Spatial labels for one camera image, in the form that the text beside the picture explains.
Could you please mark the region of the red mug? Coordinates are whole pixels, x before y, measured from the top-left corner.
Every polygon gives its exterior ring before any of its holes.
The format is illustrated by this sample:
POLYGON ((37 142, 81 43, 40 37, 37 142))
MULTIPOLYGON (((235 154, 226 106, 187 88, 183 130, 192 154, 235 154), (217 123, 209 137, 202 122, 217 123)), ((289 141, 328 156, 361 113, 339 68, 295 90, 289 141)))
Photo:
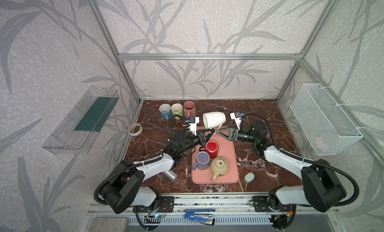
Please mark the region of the red mug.
POLYGON ((204 147, 200 147, 199 151, 207 152, 210 156, 210 159, 215 159, 219 154, 219 144, 216 141, 211 140, 207 142, 204 147))

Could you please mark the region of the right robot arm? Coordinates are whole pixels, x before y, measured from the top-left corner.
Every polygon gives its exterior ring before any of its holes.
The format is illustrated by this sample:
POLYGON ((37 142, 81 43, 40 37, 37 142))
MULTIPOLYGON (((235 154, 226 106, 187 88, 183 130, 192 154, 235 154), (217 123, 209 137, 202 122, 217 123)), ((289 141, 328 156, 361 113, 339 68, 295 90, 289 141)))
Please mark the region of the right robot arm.
POLYGON ((331 166, 326 160, 310 160, 281 148, 267 119, 255 114, 249 130, 244 130, 247 114, 232 113, 236 127, 219 128, 217 133, 228 141, 251 143, 251 150, 291 172, 301 180, 299 186, 283 186, 269 192, 269 206, 278 210, 283 205, 301 205, 326 212, 332 207, 346 206, 357 200, 360 187, 346 172, 331 166))

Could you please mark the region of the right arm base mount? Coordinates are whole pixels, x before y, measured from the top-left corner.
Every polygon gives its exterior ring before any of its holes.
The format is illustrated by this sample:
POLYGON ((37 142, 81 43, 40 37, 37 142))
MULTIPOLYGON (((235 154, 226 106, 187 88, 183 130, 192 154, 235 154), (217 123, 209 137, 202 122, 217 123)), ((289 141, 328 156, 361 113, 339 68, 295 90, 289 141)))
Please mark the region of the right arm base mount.
POLYGON ((283 205, 274 196, 253 196, 249 205, 255 209, 256 212, 265 213, 288 213, 291 211, 291 205, 283 205))

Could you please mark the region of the light green mug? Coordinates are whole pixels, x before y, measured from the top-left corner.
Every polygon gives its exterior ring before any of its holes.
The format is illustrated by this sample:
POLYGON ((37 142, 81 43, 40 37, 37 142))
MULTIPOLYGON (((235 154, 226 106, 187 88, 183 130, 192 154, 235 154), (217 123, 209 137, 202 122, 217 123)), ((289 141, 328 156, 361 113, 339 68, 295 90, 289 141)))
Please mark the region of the light green mug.
POLYGON ((173 104, 171 106, 171 112, 172 112, 172 115, 179 115, 179 116, 183 117, 184 109, 183 109, 182 104, 180 104, 180 103, 173 104))

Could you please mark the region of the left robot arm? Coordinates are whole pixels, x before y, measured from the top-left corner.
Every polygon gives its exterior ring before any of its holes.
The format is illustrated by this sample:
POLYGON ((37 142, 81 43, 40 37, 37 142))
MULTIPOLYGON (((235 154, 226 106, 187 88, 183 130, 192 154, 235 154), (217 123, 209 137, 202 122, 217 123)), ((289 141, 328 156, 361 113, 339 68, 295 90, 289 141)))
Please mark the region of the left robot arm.
POLYGON ((184 120, 185 126, 192 132, 169 134, 167 146, 160 154, 148 160, 131 162, 124 159, 118 163, 114 170, 95 189, 94 200, 103 205, 110 206, 116 214, 133 207, 146 207, 155 211, 161 206, 161 194, 151 187, 144 187, 142 183, 153 176, 163 172, 170 172, 176 168, 185 152, 204 147, 215 132, 215 126, 204 123, 204 129, 197 129, 198 119, 184 120))

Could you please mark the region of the white mug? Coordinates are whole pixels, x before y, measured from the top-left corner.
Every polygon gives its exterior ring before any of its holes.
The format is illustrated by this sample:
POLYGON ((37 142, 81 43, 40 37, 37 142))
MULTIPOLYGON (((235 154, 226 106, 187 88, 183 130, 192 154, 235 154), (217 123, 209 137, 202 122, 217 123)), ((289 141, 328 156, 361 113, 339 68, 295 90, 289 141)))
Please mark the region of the white mug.
POLYGON ((226 122, 223 112, 208 112, 203 114, 203 123, 206 129, 220 128, 226 122))

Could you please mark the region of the blue flower mug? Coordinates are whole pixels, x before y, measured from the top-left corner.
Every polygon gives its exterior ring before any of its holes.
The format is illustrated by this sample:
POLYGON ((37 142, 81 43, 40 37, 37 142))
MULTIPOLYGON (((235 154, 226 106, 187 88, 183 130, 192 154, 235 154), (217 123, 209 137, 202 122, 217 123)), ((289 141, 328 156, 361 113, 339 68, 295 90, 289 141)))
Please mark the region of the blue flower mug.
POLYGON ((170 104, 162 104, 159 107, 159 112, 161 113, 161 116, 166 120, 169 121, 172 117, 172 111, 171 111, 171 105, 170 104))

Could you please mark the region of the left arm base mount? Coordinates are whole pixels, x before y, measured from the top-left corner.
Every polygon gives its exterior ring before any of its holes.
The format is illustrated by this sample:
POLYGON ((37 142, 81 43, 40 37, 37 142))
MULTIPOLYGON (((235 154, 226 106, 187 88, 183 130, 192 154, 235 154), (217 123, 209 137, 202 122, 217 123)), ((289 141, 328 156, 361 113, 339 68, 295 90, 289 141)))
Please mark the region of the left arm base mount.
POLYGON ((174 210, 174 205, 175 205, 175 197, 161 196, 160 199, 155 199, 155 201, 149 207, 141 206, 141 208, 138 209, 138 212, 139 213, 149 213, 149 212, 171 213, 174 210))

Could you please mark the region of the purple mug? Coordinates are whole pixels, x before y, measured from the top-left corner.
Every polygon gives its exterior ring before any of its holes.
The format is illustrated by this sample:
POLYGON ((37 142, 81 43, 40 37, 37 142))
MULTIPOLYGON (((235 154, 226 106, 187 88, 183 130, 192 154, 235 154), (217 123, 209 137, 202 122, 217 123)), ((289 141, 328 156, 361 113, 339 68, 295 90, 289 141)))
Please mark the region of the purple mug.
POLYGON ((196 156, 196 162, 192 166, 192 170, 201 170, 205 171, 210 167, 211 158, 210 155, 205 152, 199 152, 196 156))

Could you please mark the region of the pink mug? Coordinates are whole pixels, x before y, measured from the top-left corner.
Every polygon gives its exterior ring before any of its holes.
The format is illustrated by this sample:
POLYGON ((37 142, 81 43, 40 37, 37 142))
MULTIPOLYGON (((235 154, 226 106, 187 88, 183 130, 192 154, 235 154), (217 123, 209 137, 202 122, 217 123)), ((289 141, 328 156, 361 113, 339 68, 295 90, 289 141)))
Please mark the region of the pink mug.
POLYGON ((196 116, 196 104, 193 101, 186 101, 183 105, 184 116, 189 119, 196 116))

